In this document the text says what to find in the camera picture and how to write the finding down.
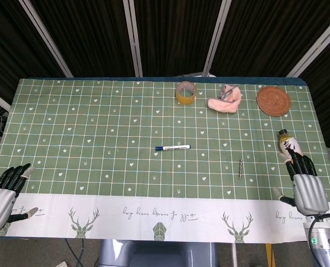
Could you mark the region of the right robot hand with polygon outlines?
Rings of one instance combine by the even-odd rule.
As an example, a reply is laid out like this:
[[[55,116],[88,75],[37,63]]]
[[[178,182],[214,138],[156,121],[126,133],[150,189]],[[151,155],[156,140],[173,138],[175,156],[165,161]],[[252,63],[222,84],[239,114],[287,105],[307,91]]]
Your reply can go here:
[[[293,197],[285,196],[277,187],[273,192],[277,199],[297,210],[304,216],[318,216],[329,210],[328,200],[322,180],[317,176],[313,161],[306,155],[286,148],[284,163],[293,186]]]

